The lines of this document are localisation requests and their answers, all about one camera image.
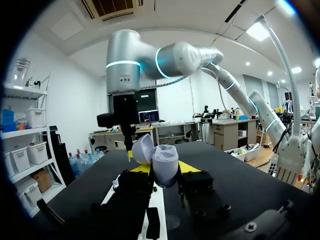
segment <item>black table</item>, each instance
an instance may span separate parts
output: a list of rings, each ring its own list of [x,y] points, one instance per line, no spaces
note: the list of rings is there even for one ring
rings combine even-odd
[[[214,178],[216,192],[224,203],[232,206],[224,227],[241,226],[268,209],[278,210],[286,200],[294,202],[296,214],[304,211],[311,196],[235,157],[204,142],[193,141],[175,145],[179,160],[200,170],[208,170]],[[112,180],[125,169],[139,164],[128,162],[125,150],[107,153],[90,169],[61,191],[48,204],[62,218],[79,218],[90,213],[91,203],[101,203]],[[192,218],[182,208],[178,186],[163,190],[168,239],[195,239]],[[43,228],[50,224],[41,212],[34,219]]]

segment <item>ceiling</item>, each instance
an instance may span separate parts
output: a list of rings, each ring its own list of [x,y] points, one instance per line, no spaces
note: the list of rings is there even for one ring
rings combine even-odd
[[[134,29],[144,42],[157,47],[177,41],[209,46],[216,34],[229,27],[232,20],[225,23],[225,19],[239,2],[144,0],[134,14],[103,22],[91,19],[81,0],[57,0],[40,16],[33,30],[72,61],[101,77],[105,75],[108,38],[113,32]],[[286,78],[271,39],[259,42],[245,32],[260,14],[265,14],[278,35],[291,66],[302,68],[301,73],[294,75],[296,81],[314,79],[313,61],[318,56],[315,48],[296,20],[285,17],[273,0],[247,0],[240,8],[230,28],[213,44],[224,54],[221,66],[234,74],[247,74],[272,83]]]

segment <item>computer monitor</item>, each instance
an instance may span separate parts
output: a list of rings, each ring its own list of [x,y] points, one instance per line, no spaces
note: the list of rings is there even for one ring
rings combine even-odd
[[[159,122],[159,110],[140,111],[139,120],[141,124]]]

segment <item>air conditioner vent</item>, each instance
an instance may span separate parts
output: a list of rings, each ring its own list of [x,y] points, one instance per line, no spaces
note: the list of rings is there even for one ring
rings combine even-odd
[[[103,21],[132,14],[137,8],[136,0],[82,0],[82,3],[92,19]]]

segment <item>wooden floor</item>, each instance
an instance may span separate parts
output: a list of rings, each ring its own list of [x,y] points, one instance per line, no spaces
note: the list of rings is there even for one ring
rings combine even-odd
[[[274,154],[274,152],[272,151],[273,148],[274,147],[272,145],[270,145],[270,148],[261,147],[260,153],[258,154],[258,158],[255,158],[251,161],[246,161],[245,163],[253,167],[258,167],[258,169],[266,173],[268,171],[269,159],[271,159],[272,155]],[[294,186],[301,189],[303,183],[300,181],[296,181]]]

